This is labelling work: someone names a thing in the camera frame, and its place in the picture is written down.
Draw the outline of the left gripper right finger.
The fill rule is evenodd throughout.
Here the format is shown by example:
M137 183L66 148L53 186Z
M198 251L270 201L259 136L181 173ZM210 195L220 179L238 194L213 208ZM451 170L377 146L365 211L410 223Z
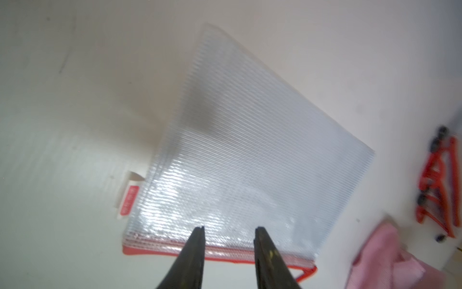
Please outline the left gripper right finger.
M301 289L264 227L255 230L254 248L259 289Z

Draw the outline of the clear mesh document bag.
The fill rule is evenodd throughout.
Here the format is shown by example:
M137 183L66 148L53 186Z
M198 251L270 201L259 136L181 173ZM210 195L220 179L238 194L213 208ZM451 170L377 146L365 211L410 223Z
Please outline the clear mesh document bag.
M430 219L441 228L437 243L456 238L456 230L462 227L462 178L458 138L447 126L438 127L431 140L417 188L416 221L423 224Z

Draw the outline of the stack of mesh document bags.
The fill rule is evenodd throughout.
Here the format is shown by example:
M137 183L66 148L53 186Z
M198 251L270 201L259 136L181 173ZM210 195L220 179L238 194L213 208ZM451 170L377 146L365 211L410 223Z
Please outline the stack of mesh document bags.
M205 26L122 238L125 255L252 264L264 227L304 281L374 151L223 30Z

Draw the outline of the pink microfiber cloth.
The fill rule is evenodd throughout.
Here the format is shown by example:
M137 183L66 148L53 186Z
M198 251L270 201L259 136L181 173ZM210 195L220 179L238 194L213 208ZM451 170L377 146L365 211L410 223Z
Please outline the pink microfiber cloth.
M390 222L376 227L351 265L347 289L442 289L445 274L401 247Z

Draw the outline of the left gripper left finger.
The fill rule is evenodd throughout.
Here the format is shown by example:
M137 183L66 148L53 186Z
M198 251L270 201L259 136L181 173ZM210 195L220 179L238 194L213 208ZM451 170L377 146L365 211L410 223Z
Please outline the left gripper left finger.
M205 228L196 227L182 248L158 289L202 288L205 263Z

